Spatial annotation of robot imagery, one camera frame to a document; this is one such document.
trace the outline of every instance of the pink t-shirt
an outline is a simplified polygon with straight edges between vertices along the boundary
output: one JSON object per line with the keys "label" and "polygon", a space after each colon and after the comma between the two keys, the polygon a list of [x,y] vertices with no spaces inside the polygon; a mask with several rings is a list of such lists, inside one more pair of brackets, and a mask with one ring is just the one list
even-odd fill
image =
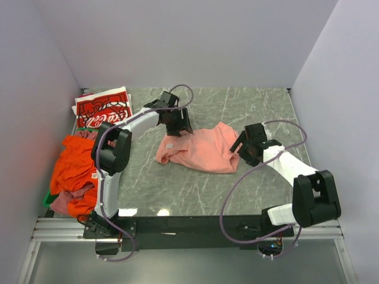
{"label": "pink t-shirt", "polygon": [[159,163],[172,161],[195,170],[235,173],[239,156],[229,149],[238,138],[232,127],[219,122],[213,129],[195,130],[182,137],[164,136],[156,153]]}

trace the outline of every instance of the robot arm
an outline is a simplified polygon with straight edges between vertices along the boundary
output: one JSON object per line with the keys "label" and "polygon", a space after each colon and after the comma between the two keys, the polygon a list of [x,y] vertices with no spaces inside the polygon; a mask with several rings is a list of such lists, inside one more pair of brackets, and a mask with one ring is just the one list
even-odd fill
{"label": "robot arm", "polygon": [[318,171],[285,151],[277,140],[268,140],[261,123],[245,127],[237,141],[231,147],[247,164],[256,166],[282,154],[268,163],[293,187],[293,203],[275,206],[267,210],[272,225],[296,224],[306,228],[340,217],[337,190],[333,175],[327,171]]}
{"label": "robot arm", "polygon": [[[181,136],[181,131],[192,133],[186,108],[171,111],[166,110],[166,108],[177,106],[178,103],[179,98],[177,96],[169,92],[163,92],[159,99],[146,104],[138,113],[127,118],[126,122],[130,121],[130,123],[118,127],[107,134],[100,149],[100,166],[104,174],[103,209],[108,218],[112,218],[118,211],[118,183],[122,171],[129,162],[131,142],[142,136],[148,129],[159,124],[166,125],[167,135]],[[112,126],[113,124],[109,122],[101,124],[91,153],[94,161],[96,161],[96,152],[101,136]],[[115,140],[117,142],[112,147],[110,142]],[[97,177],[100,183],[101,175],[99,172],[97,173]],[[95,212],[97,215],[102,216],[99,191]]]}

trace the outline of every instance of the coca-cola bag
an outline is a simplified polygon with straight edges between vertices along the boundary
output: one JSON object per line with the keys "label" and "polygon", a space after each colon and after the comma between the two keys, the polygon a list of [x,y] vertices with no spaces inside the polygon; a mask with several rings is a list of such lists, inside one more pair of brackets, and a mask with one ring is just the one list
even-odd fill
{"label": "coca-cola bag", "polygon": [[124,86],[76,98],[72,110],[78,128],[99,128],[103,121],[115,123],[132,115]]}

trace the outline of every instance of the gray marble table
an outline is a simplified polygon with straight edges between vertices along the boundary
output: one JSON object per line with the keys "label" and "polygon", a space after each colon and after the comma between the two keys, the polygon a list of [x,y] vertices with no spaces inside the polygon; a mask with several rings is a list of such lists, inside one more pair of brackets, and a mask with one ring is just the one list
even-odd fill
{"label": "gray marble table", "polygon": [[[163,89],[127,88],[136,113],[144,104],[160,97]],[[220,121],[238,132],[245,125],[285,118],[297,122],[291,98],[285,88],[201,88],[188,107],[192,128],[213,128]],[[174,94],[184,104],[190,94],[177,89]],[[268,126],[272,138],[283,145],[301,141],[301,133],[292,125]],[[137,209],[139,216],[156,215],[164,210],[170,215],[217,215],[229,190],[239,176],[251,169],[242,159],[235,174],[205,173],[169,162],[155,160],[165,126],[151,128],[134,141],[129,165],[121,175],[118,192],[120,209]],[[309,164],[304,146],[290,152]],[[270,167],[254,171],[237,187],[226,207],[226,214],[260,214],[269,206],[291,202],[291,186]]]}

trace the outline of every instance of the pink fabric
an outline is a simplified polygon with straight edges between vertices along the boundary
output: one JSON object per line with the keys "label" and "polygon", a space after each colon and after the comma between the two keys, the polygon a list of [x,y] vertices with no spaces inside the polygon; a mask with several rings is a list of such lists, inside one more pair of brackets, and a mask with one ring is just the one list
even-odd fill
{"label": "pink fabric", "polygon": [[84,194],[93,187],[94,184],[90,183],[77,191],[61,191],[59,196],[50,204],[50,208],[56,213],[69,215],[68,203],[73,199],[83,199]]}
{"label": "pink fabric", "polygon": [[235,173],[239,156],[229,149],[237,138],[237,131],[222,122],[213,129],[195,130],[182,137],[166,135],[156,160],[162,164],[172,161],[204,172]]}
{"label": "pink fabric", "polygon": [[79,130],[74,136],[86,138],[88,140],[95,140],[97,136],[97,131],[89,132],[88,130]]}
{"label": "pink fabric", "polygon": [[[97,134],[97,131],[90,132],[88,130],[79,130],[74,134],[74,136],[85,138],[88,140],[96,140]],[[114,147],[116,145],[116,141],[109,141],[108,144]]]}

